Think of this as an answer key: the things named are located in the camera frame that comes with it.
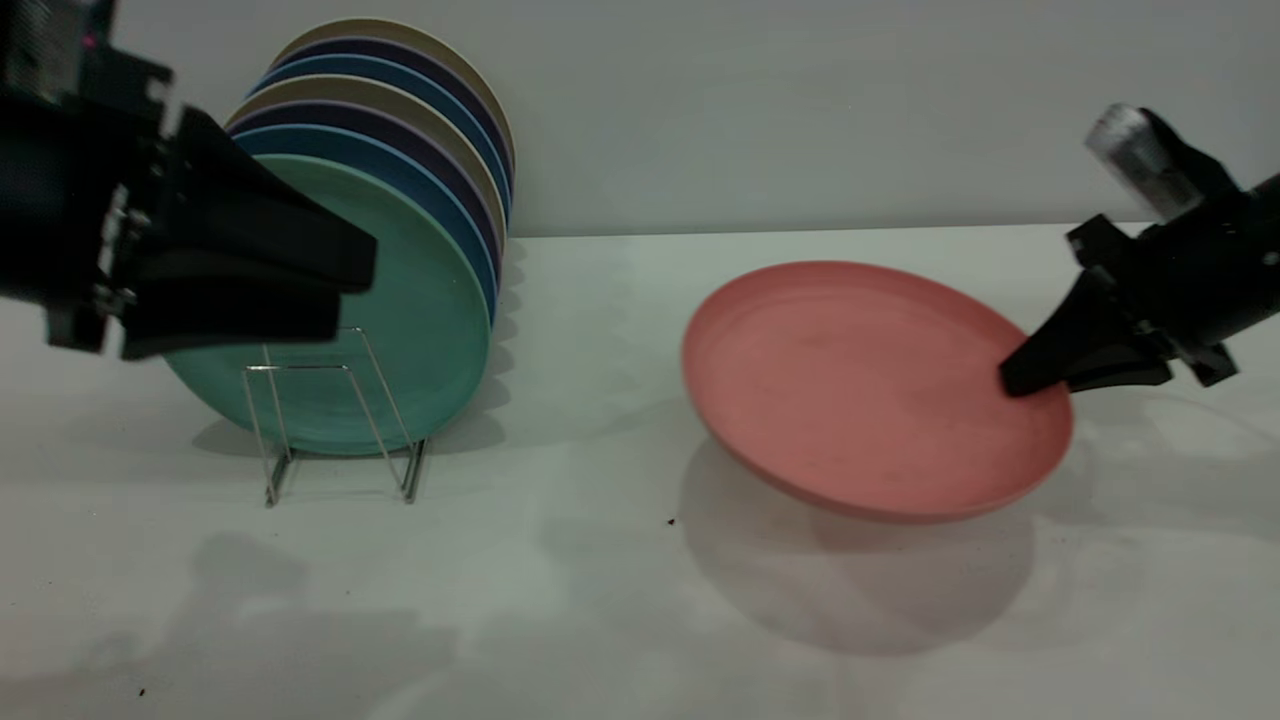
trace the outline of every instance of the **beige plate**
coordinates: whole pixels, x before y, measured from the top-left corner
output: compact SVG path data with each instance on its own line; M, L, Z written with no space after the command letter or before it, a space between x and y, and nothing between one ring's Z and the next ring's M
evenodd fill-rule
M334 20L332 23L314 27L300 35L293 42L288 44L274 60L271 60L271 67L275 67L275 64L284 59L284 56L289 53L293 53L306 45L340 37L374 37L378 40L388 40L390 42L398 42L407 47L412 47L413 50L443 63L444 67L453 70L453 73L462 78L467 86L476 91L480 101L489 109L489 114L498 120L498 129L502 132L502 138L506 141L507 151L511 155L512 167L515 167L516 143L511 135L511 124L507 123L507 114L502 110L502 102L498 101L498 96L494 95L493 88L489 87L489 83L484 81L480 73L476 72L476 69L471 67L471 63L468 63L457 50L445 45L444 41L417 29L416 27L379 18L347 18L344 20Z
M279 82L255 92L232 113L227 124L284 102L332 100L353 102L407 123L413 129L431 138L452 158L475 183L484 201L494 228L498 231L500 249L507 250L507 223L504 222L502 201L498 199L498 184L489 168L471 141L453 127L444 115L417 97L387 83L357 78L352 76L306 76Z

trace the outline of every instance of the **plate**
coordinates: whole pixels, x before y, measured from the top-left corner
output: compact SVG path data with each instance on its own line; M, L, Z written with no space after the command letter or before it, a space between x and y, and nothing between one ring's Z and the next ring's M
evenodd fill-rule
M434 58L436 61L447 67L454 76L466 82L475 90L476 95L480 96L484 101L485 109L489 110L489 113L500 124L507 151L515 155L516 143L512 140L511 124L507 122L507 114L502 109L502 102L498 101L498 96L493 92L493 88L489 87L489 83L485 82L484 77L480 76L475 67L472 67L471 63L462 56L462 54L438 37L433 37L416 27L378 18L348 18L343 20L334 20L303 32L293 42L287 45L279 55L276 55L275 60L271 61L271 67L282 64L282 60L301 50L306 45L351 36L375 37L389 42L397 42L399 45L412 47L429 58Z
M385 40L343 37L307 45L306 47L302 47L287 56L279 67L323 55L364 55L369 58L380 58L430 78L433 82L444 88L445 92L456 97L458 102L461 102L467 111L471 113L476 122L480 123L485 133L493 138L494 145L503 150L502 163L507 170L507 177L515 177L511 149L504 145L504 136L493 114L489 113L484 102L480 101L480 97L467 83L458 79L456 74L449 72L448 68L443 67L434 58L422 55L416 50L396 42L388 42Z
M394 147L351 131L315 124L274 126L232 136L250 155L303 155L340 163L394 187L417 204L453 238L471 264L489 304L498 305L498 284L484 236L461 201L426 168Z
M234 126L228 127L227 132L234 136L252 129L287 124L317 124L356 132L399 150L426 168L453 192L462 202L463 210L472 219L476 219L484 236L494 275L500 282L502 241L506 233L502 208L486 208L471 178L430 138L390 115L349 102L273 105L244 115Z
M374 287L343 297L342 322L366 331L410 441L443 428L475 395L489 352L484 293L466 259L430 215L371 176L314 158L257 160L378 238ZM278 364L349 365L388 450L407 445L358 336L342 333L332 343L270 348ZM261 346L189 350L165 360L210 407L252 429L242 370L262 363ZM268 378L253 375L251 383L262 433L279 441ZM279 372L275 383L291 446L330 455L378 452L344 374Z
M685 334L694 406L726 448L808 502L927 523L1001 507L1071 439L1065 386L1011 398L998 365L1027 336L933 281L795 263L716 291Z
M458 132L466 136L467 141L470 141L480 154L485 167L489 168L489 173L493 176L494 181L498 183L499 191L502 192L502 217L503 223L506 223L506 218L511 211L511 182L507 178L507 170L503 168L502 159L498 150L493 145L493 140L484 132L484 128L475 119L471 111L467 110L465 105L458 102L457 97L449 95L431 79L403 65L398 65L380 58L367 58L365 55L320 55L317 58L306 58L303 60L291 61L271 70L270 74L264 77L257 83L252 92L257 92L264 87L269 87L285 79L315 74L355 76L376 79L393 87L398 87L436 109L451 123L453 123L453 127L458 128Z
M498 186L475 146L444 115L403 90L384 82L351 76L307 76L288 79L255 92L232 113L227 126L234 126L246 115L274 105L301 101L351 102L401 120L439 145L481 188L486 204L498 205Z

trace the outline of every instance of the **pink plate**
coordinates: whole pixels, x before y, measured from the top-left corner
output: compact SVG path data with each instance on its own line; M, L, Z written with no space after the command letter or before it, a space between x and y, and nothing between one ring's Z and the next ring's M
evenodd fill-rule
M703 420L778 488L840 512L956 520L1039 484L1071 441L1065 386L1010 398L1000 363L1027 336L916 275L795 263L716 291L685 334Z

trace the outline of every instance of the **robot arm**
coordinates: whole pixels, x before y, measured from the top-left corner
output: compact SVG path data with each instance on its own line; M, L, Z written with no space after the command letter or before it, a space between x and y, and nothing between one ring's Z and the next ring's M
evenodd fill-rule
M110 46L114 0L0 0L0 295L45 307L49 342L138 359L337 333L375 240L183 108L173 73Z
M1280 176L1242 191L1158 115L1111 106L1085 145L1160 219L1129 237L1098 215L1068 233L1083 270L1000 366L1024 396L1161 384L1181 359L1204 386L1238 370L1222 341L1280 311Z

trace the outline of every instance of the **navy blue plate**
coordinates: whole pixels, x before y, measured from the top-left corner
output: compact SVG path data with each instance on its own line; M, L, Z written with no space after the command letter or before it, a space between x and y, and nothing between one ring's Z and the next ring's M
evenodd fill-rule
M502 195L503 222L506 222L506 217L511 214L511 181L507 177L507 168L502 163L500 154L494 146L494 140L485 132L476 117L471 114L471 110L440 87L439 83L402 64L381 58L367 55L317 55L287 60L259 81L250 95L278 82L314 74L342 74L376 79L398 87L435 108L436 111L458 128L458 132L471 141L471 145L475 146L484 160L485 167L489 168L489 174L493 176Z
M289 63L320 55L365 55L369 58L380 58L403 65L434 81L456 97L480 123L493 146L502 150L502 167L507 173L507 178L511 179L515 177L511 154L503 141L502 131L498 129L498 122L489 113L488 108L484 106L484 102L480 101L480 96L467 83L462 82L458 76L453 74L453 70L440 64L435 58L424 55L397 42L370 37L344 37L324 40L300 47L296 53L282 58L271 69L274 70Z

